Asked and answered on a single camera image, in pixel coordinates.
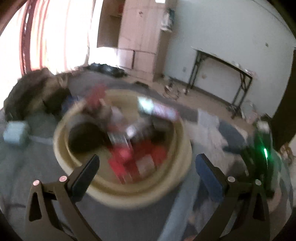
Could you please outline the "light blue power adapter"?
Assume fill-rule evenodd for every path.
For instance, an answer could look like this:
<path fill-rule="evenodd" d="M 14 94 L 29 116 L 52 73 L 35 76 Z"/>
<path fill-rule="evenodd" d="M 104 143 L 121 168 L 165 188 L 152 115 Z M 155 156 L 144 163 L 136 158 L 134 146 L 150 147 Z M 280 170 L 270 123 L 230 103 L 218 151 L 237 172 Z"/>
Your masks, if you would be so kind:
<path fill-rule="evenodd" d="M 26 121 L 9 121 L 3 132 L 3 139 L 6 143 L 22 146 L 27 140 L 30 127 Z"/>

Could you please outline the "dark red cigarette box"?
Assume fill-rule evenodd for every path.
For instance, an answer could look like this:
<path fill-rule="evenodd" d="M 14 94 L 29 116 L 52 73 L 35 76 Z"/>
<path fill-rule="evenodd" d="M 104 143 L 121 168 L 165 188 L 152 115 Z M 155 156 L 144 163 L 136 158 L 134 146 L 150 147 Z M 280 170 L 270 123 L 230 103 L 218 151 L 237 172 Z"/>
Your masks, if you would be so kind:
<path fill-rule="evenodd" d="M 105 96 L 105 85 L 100 84 L 92 88 L 89 94 L 85 97 L 85 106 L 83 108 L 83 111 L 89 114 L 98 113 L 104 106 Z"/>

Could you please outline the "light wooden wardrobe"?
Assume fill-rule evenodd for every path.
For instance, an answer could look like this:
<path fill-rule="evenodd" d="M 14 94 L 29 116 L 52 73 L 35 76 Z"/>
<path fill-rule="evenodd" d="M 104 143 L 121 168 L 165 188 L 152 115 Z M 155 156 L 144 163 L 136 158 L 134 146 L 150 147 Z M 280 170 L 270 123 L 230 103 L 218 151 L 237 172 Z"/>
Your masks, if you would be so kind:
<path fill-rule="evenodd" d="M 176 1 L 103 1 L 99 12 L 97 51 L 103 63 L 153 82 L 163 73 L 170 39 L 164 18 Z"/>

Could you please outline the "cream plastic basin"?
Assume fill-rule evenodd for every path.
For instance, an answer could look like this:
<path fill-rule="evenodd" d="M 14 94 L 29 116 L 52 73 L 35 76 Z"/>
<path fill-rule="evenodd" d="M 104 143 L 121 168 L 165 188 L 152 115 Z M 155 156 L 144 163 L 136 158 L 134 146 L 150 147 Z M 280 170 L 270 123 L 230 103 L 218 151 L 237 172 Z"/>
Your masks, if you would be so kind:
<path fill-rule="evenodd" d="M 67 174 L 90 175 L 90 196 L 119 209 L 160 200 L 192 164 L 177 109 L 131 90 L 107 90 L 74 103 L 55 129 L 53 148 Z"/>

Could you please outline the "red and white cigarette pack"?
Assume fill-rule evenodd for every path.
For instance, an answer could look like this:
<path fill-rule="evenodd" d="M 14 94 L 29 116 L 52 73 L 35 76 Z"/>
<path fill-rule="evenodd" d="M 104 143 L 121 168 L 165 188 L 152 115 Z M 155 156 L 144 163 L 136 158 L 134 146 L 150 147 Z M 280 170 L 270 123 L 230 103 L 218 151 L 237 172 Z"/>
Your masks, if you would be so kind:
<path fill-rule="evenodd" d="M 116 146 L 110 150 L 109 166 L 122 184 L 135 183 L 151 176 L 166 160 L 164 145 L 143 140 L 134 145 Z"/>

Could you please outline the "red striped curtain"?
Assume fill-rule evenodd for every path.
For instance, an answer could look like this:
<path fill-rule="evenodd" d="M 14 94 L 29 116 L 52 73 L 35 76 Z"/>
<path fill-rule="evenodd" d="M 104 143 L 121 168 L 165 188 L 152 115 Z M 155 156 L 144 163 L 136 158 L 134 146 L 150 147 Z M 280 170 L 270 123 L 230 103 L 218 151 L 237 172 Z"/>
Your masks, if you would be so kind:
<path fill-rule="evenodd" d="M 49 4 L 50 1 L 27 1 L 23 7 L 20 28 L 20 69 L 22 75 L 46 66 L 44 33 Z"/>

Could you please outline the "black bag on floor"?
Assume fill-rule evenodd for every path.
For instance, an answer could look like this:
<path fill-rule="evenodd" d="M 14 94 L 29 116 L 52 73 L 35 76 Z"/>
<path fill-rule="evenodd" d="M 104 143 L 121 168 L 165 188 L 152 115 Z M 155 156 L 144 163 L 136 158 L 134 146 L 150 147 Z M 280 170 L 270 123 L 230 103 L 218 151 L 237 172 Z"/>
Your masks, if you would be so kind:
<path fill-rule="evenodd" d="M 127 73 L 118 67 L 113 67 L 107 64 L 92 63 L 85 67 L 86 70 L 102 73 L 115 78 L 126 77 Z"/>

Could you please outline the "blue white checkered rug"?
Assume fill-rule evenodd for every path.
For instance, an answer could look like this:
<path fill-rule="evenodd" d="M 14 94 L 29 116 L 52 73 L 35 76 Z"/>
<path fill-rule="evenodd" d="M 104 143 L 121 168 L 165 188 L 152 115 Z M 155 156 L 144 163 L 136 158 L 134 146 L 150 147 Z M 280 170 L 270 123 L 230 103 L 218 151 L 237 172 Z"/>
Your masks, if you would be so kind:
<path fill-rule="evenodd" d="M 185 121 L 185 127 L 191 140 L 193 157 L 204 153 L 226 176 L 237 178 L 247 174 L 243 159 L 238 154 L 224 151 L 226 147 L 244 147 L 251 140 L 251 135 L 245 130 L 201 109 L 198 109 L 196 118 Z M 272 157 L 277 178 L 273 180 L 275 194 L 267 203 L 270 238 L 274 239 L 288 222 L 294 201 L 289 168 L 279 153 L 273 152 Z"/>

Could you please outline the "black folding table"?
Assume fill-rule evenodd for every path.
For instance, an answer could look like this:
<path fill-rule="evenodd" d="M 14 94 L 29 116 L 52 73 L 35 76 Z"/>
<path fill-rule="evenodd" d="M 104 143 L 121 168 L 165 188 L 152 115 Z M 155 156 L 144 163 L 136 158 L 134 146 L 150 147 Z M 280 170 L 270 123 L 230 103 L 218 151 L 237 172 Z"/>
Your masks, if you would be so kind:
<path fill-rule="evenodd" d="M 252 72 L 242 68 L 239 63 L 226 61 L 213 53 L 198 48 L 193 50 L 194 64 L 184 94 L 197 88 L 225 102 L 231 118 L 239 116 L 254 79 Z"/>

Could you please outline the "brown crumpled blanket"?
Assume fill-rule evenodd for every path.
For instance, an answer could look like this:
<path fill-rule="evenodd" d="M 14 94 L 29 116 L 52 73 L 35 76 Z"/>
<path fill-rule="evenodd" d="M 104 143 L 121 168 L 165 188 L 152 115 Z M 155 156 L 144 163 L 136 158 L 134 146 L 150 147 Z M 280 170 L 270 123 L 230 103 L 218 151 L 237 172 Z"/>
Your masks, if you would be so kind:
<path fill-rule="evenodd" d="M 53 74 L 48 68 L 25 74 L 4 101 L 6 121 L 22 121 L 27 115 L 44 107 L 57 91 L 66 90 L 70 72 Z"/>

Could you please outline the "black and white box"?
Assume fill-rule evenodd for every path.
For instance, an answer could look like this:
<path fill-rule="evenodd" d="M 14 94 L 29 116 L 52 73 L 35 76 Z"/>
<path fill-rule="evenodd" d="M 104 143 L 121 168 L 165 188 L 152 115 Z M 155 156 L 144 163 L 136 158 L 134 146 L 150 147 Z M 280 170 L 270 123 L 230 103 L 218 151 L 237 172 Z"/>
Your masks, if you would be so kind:
<path fill-rule="evenodd" d="M 69 129 L 68 147 L 72 153 L 89 152 L 106 143 L 106 133 L 94 123 L 78 123 Z"/>

